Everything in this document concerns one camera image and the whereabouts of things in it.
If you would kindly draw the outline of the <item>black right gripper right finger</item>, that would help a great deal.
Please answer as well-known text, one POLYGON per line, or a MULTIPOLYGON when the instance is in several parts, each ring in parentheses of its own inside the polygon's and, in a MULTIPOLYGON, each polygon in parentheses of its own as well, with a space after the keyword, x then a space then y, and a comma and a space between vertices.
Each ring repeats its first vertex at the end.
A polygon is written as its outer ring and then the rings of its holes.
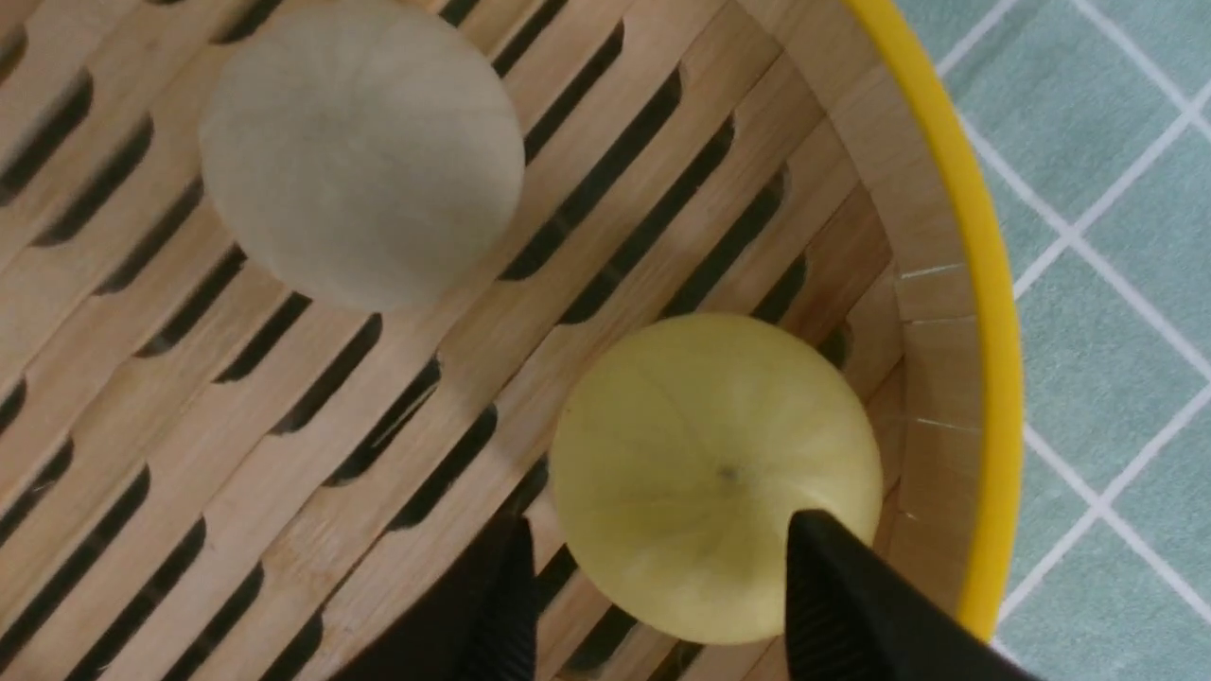
POLYGON ((826 510, 790 521, 784 649, 792 680, 1031 680, 826 510))

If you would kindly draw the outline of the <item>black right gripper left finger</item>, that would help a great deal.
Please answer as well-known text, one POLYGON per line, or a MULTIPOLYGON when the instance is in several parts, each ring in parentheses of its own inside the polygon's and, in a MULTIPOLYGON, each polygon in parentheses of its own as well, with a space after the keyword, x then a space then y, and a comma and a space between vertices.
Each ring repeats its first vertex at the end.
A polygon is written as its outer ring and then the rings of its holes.
POLYGON ((523 515, 497 514, 334 680, 533 680, 539 595, 523 515))

